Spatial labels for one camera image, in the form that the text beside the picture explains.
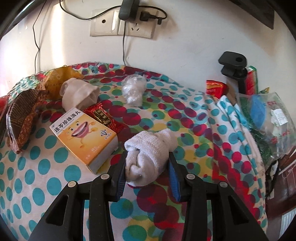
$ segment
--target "outlet plate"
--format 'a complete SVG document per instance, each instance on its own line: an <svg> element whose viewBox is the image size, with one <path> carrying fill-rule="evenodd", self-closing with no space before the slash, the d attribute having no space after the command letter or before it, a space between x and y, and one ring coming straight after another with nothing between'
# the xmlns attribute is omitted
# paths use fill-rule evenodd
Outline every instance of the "outlet plate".
<svg viewBox="0 0 296 241"><path fill-rule="evenodd" d="M119 9L115 8L102 16L91 20L90 36L118 35ZM105 11L106 9L93 10L92 16Z"/></svg>
<svg viewBox="0 0 296 241"><path fill-rule="evenodd" d="M150 14L158 14L158 10L151 8L139 8L137 12L136 20L133 22L126 22L126 35L143 37L143 38L152 38L154 29L157 23L156 19L149 19L148 22L140 21L140 14L142 11L149 12ZM120 20L118 35L123 35L124 33L124 21Z"/></svg>

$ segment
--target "colorful dotted fabric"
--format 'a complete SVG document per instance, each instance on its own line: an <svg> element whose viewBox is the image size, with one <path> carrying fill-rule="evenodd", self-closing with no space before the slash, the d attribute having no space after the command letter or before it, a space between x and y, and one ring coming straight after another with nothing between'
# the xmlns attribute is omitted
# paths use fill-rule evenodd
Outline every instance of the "colorful dotted fabric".
<svg viewBox="0 0 296 241"><path fill-rule="evenodd" d="M245 138L244 119L226 97L215 103L211 96L185 88L165 75L127 66L83 63L72 67L84 75L85 81L100 86L98 101L115 120L126 125L118 134L119 149L98 174L119 161L124 142L138 132L170 128L178 140L174 151L178 163L204 181L229 182L266 230L265 187L259 165ZM10 92L12 99L21 91L34 88L47 73L22 79ZM121 81L131 74L147 75L142 107L125 104L122 96ZM0 143L0 214L18 240L28 240L67 182L84 183L96 177L49 129L63 113L61 101L46 101L19 155L7 147L6 140ZM89 240L88 209L86 201L85 241ZM165 171L145 187L126 185L120 201L110 204L110 212L115 240L179 241L186 203L174 200ZM209 203L208 240L212 237L212 226Z"/></svg>

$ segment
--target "red package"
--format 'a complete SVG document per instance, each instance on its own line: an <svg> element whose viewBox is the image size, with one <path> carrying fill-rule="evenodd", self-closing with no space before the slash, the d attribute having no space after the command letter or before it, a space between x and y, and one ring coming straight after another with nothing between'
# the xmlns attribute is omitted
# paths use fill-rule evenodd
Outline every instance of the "red package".
<svg viewBox="0 0 296 241"><path fill-rule="evenodd" d="M221 96L225 94L227 90L227 85L219 81L207 80L206 88L207 88L207 92L206 92L207 94L212 95L217 99L220 99Z"/></svg>
<svg viewBox="0 0 296 241"><path fill-rule="evenodd" d="M97 103L86 108L84 111L87 115L94 118L96 121L100 122L104 126L108 127L116 134L118 134L122 129L124 129L124 125L119 123L118 121L112 119L112 117L103 109L102 103Z"/></svg>

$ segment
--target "black cable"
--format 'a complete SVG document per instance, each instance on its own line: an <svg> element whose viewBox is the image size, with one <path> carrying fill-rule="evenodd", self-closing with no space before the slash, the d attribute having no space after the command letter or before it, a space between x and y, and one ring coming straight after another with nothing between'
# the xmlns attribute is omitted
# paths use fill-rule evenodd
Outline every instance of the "black cable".
<svg viewBox="0 0 296 241"><path fill-rule="evenodd" d="M34 41L35 41L35 45L36 45L36 47L37 47L37 49L38 49L38 51L37 51L37 53L36 53L36 56L35 56L35 74L36 74L36 59L37 59L37 55L38 55L38 53L39 53L39 51L40 51L40 47L38 46L38 44L37 44L37 42L36 42L36 35L35 35L35 29L34 29L34 26L35 26L35 23L37 22L37 19L39 18L40 14L41 14L41 12L42 12L42 10L43 10L44 5L46 4L46 2L47 2L47 0L45 0L44 4L42 5L42 8L40 9L40 12L39 12L39 14L38 14L38 16L37 16L37 18L36 18L34 24L33 24Z"/></svg>
<svg viewBox="0 0 296 241"><path fill-rule="evenodd" d="M165 17L164 17L164 18L162 17L162 19L166 19L166 18L168 17L168 14L165 12L165 10L163 10L163 9L161 9L161 8L159 8L159 7L154 7L154 6L142 6L142 5L140 5L139 7L153 8L153 9L156 9L156 10L161 11L161 12L165 15Z"/></svg>
<svg viewBox="0 0 296 241"><path fill-rule="evenodd" d="M124 21L124 32L123 32L123 39L122 39L122 49L123 49L123 54L122 54L122 60L124 65L126 65L126 61L125 61L125 53L124 53L124 39L126 37L126 21Z"/></svg>
<svg viewBox="0 0 296 241"><path fill-rule="evenodd" d="M79 17L79 16L77 16L77 15L71 13L71 12L68 12L66 9L64 9L64 8L62 7L62 3L61 3L61 1L62 1L62 0L59 0L59 5L60 5L61 9L62 9L65 13L70 14L71 16L73 16L73 17L75 17L75 18L78 18L78 19L80 19L80 20L92 20L92 19L95 19L95 18L97 18L97 17L99 17L99 16L102 16L103 14L105 14L105 13L111 11L112 9L115 9L115 8L117 8L117 7L121 7L121 5L120 5L120 6L114 6L114 7L108 8L107 10L105 10L105 11L103 11L103 12L101 12L101 13L99 13L99 14L97 14L97 15L91 17L91 18L81 18L81 17Z"/></svg>

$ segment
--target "cartoon mouth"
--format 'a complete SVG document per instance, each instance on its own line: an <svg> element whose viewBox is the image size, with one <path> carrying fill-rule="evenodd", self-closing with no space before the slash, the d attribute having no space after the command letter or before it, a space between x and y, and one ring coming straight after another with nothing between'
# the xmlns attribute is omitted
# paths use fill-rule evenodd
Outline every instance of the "cartoon mouth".
<svg viewBox="0 0 296 241"><path fill-rule="evenodd" d="M89 132L89 126L87 121L85 121L80 126L78 126L78 128L73 132L71 136L83 138L87 135L88 132Z"/></svg>

